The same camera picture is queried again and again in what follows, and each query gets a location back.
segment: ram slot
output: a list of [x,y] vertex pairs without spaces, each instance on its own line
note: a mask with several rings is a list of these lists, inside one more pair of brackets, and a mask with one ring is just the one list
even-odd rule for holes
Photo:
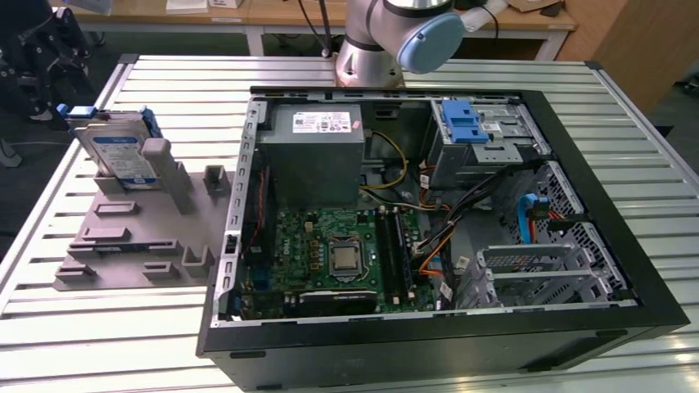
[[406,274],[403,268],[403,254],[401,244],[405,245],[401,234],[401,222],[394,212],[378,211],[377,245],[382,264],[383,294],[386,302],[401,304],[401,299],[407,298]]
[[407,232],[407,227],[403,225],[403,222],[401,221],[401,215],[394,214],[393,220],[395,221],[395,231],[398,234],[398,254],[399,254],[399,260],[397,261],[397,264],[399,264],[402,272],[403,272],[403,287],[405,292],[407,294],[407,298],[414,298],[413,293],[413,273],[411,273],[411,256],[409,254],[409,248],[407,248],[407,239],[403,237],[403,233]]

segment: aluminum table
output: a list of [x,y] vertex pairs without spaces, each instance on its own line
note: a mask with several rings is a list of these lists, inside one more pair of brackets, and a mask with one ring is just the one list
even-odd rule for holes
[[[693,321],[566,372],[333,391],[698,391],[699,179],[605,71],[582,63],[451,61],[409,87],[542,90]],[[251,85],[330,86],[317,58],[126,56],[98,106],[154,109],[188,170],[235,170]],[[238,389],[195,357],[204,287],[58,292],[54,273],[98,187],[71,145],[0,264],[0,393]]]

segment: power supply label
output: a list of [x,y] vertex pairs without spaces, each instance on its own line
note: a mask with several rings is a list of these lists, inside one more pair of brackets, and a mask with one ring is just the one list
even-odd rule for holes
[[298,112],[294,115],[295,133],[351,133],[350,112]]

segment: blue latch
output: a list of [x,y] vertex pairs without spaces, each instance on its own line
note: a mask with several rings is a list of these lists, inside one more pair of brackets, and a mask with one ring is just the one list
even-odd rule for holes
[[68,119],[92,119],[98,113],[98,108],[94,106],[74,106],[74,109],[68,111],[66,104],[60,104],[58,110],[63,117]]
[[142,113],[143,123],[146,123],[146,127],[148,128],[151,136],[154,138],[163,138],[163,133],[160,131],[160,126],[158,125],[158,121],[155,121],[154,111],[151,111],[144,106],[139,112]]
[[453,143],[487,143],[491,140],[481,130],[481,116],[469,101],[442,101],[442,108]]

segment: paper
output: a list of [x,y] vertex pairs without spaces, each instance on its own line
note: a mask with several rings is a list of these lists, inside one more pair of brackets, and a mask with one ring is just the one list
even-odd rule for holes
[[551,4],[557,4],[559,1],[561,0],[507,0],[507,3],[521,12],[527,12],[549,7]]
[[207,0],[167,0],[166,14],[206,14],[208,12]]
[[63,0],[62,2],[103,15],[111,15],[112,13],[114,0]]

